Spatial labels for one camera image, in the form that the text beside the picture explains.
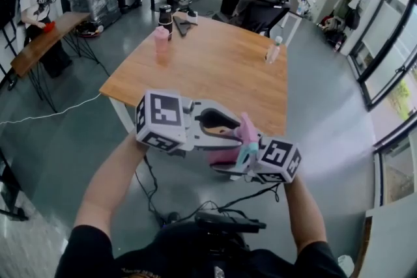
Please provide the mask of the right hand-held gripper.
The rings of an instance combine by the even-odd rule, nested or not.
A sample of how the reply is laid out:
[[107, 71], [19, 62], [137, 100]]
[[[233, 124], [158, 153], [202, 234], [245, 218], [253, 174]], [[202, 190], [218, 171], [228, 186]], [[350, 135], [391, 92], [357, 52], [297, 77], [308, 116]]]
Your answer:
[[258, 135], [259, 153], [256, 160], [241, 174], [235, 163], [213, 163], [210, 168], [230, 173], [231, 180], [247, 177], [250, 182], [291, 183], [302, 161], [298, 147], [280, 137]]

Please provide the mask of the person's right forearm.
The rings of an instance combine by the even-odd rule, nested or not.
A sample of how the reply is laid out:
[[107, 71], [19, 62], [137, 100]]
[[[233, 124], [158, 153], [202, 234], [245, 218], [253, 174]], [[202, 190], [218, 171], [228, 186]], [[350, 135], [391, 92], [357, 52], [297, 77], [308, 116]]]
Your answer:
[[297, 254], [309, 244], [327, 242], [323, 216], [302, 178], [296, 175], [284, 189]]

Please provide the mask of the clear plastic bottle green lid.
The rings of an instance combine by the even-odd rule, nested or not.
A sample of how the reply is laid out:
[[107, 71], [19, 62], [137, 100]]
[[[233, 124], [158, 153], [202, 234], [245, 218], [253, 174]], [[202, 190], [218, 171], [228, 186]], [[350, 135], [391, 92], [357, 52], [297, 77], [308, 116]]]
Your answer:
[[277, 36], [274, 39], [273, 43], [270, 45], [265, 56], [265, 61], [267, 64], [272, 64], [278, 58], [278, 55], [280, 54], [282, 40], [283, 38], [281, 36]]

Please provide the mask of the wooden table white legs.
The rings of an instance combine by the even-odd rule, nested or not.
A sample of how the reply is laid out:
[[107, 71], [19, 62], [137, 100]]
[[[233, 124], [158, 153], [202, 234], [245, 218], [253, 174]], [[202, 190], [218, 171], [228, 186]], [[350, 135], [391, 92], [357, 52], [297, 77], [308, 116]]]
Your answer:
[[177, 28], [165, 54], [158, 55], [153, 35], [127, 56], [100, 88], [126, 131], [134, 128], [128, 107], [148, 89], [215, 100], [234, 114], [246, 112], [267, 135], [284, 136], [287, 125], [287, 47], [273, 63], [265, 61], [273, 39], [198, 17], [185, 37]]

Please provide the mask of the black chest device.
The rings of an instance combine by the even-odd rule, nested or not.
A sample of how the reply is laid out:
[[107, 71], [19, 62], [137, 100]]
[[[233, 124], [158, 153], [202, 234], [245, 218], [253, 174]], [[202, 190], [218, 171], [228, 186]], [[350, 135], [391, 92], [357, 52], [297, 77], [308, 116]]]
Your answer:
[[266, 229], [266, 224], [256, 219], [225, 217], [206, 212], [197, 213], [195, 223], [201, 228], [219, 232], [257, 234], [260, 230]]

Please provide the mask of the pink tumbler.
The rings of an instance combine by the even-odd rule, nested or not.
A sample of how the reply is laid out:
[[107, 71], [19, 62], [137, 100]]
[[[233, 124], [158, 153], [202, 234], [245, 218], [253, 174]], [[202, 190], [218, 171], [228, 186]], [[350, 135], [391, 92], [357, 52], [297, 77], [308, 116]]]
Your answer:
[[156, 46], [156, 52], [157, 53], [164, 53], [167, 50], [168, 42], [169, 42], [169, 31], [163, 27], [158, 26], [155, 28], [153, 32], [155, 46]]

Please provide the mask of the black triangular stand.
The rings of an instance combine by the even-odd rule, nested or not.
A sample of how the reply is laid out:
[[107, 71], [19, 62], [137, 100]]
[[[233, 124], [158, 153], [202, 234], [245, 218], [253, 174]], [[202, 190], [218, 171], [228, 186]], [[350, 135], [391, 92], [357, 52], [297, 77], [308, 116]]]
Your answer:
[[178, 16], [173, 16], [173, 22], [175, 23], [175, 26], [179, 30], [179, 34], [181, 35], [182, 38], [184, 38], [187, 35], [191, 27], [198, 26], [197, 23], [189, 22], [188, 20], [184, 20]]

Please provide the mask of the person's black clothing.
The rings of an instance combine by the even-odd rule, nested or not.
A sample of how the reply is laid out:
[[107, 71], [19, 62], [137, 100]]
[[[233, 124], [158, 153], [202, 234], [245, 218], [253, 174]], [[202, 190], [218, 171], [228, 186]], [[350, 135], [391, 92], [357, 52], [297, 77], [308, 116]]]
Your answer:
[[143, 249], [114, 257], [109, 237], [88, 225], [75, 227], [54, 278], [347, 278], [329, 245], [314, 242], [291, 264], [267, 249], [214, 260], [200, 245], [193, 223], [166, 228]]

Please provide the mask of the white desk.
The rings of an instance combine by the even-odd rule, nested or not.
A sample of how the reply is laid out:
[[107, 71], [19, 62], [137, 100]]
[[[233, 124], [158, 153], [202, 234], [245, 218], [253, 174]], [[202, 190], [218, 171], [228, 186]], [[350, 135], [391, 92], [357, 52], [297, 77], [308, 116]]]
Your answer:
[[270, 37], [275, 38], [280, 35], [283, 37], [284, 44], [289, 47], [300, 24], [302, 17], [293, 12], [288, 12], [284, 17], [272, 27]]

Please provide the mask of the white plastic bag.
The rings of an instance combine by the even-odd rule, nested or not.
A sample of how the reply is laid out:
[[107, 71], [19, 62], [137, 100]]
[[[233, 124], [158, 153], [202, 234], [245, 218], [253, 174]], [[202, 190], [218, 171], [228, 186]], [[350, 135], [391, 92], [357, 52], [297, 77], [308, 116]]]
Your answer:
[[347, 277], [350, 277], [354, 271], [354, 262], [349, 255], [338, 257], [338, 265]]

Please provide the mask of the pile of bags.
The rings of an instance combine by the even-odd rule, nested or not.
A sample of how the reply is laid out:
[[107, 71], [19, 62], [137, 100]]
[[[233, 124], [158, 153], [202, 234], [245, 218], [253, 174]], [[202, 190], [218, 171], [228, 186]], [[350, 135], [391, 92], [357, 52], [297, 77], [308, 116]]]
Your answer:
[[344, 32], [345, 28], [345, 20], [337, 16], [325, 16], [321, 21], [321, 29], [325, 40], [333, 48], [338, 44], [341, 47], [346, 41], [347, 35]]

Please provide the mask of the black round tray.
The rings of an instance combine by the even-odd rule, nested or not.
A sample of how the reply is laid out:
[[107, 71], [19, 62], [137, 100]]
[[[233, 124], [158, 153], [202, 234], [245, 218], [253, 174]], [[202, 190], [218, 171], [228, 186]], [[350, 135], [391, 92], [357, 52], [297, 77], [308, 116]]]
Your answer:
[[83, 23], [75, 28], [78, 36], [83, 38], [93, 38], [99, 36], [104, 31], [104, 26], [95, 26], [92, 23]]

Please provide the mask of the white panel wooden edge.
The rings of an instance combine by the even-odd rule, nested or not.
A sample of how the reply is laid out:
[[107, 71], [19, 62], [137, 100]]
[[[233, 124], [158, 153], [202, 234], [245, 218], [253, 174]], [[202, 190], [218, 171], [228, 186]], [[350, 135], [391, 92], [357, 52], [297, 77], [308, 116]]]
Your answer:
[[409, 198], [382, 206], [371, 218], [359, 278], [417, 278], [417, 202]]

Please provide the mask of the hanging black backpack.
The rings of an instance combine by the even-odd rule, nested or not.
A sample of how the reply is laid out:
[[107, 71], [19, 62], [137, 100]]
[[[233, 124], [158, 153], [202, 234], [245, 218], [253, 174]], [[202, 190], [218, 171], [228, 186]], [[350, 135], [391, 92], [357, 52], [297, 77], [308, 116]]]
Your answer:
[[360, 24], [360, 0], [352, 0], [348, 4], [348, 12], [345, 17], [345, 25], [351, 30], [356, 30]]

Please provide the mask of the black metal stand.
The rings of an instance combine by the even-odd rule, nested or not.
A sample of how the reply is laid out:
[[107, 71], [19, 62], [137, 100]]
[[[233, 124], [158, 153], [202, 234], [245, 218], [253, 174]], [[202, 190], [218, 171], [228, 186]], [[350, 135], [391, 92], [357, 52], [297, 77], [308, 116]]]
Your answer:
[[0, 208], [0, 214], [9, 218], [11, 221], [28, 221], [22, 207], [17, 207], [16, 202], [19, 193], [22, 191], [16, 180], [10, 164], [0, 148], [0, 197], [5, 203], [5, 208]]

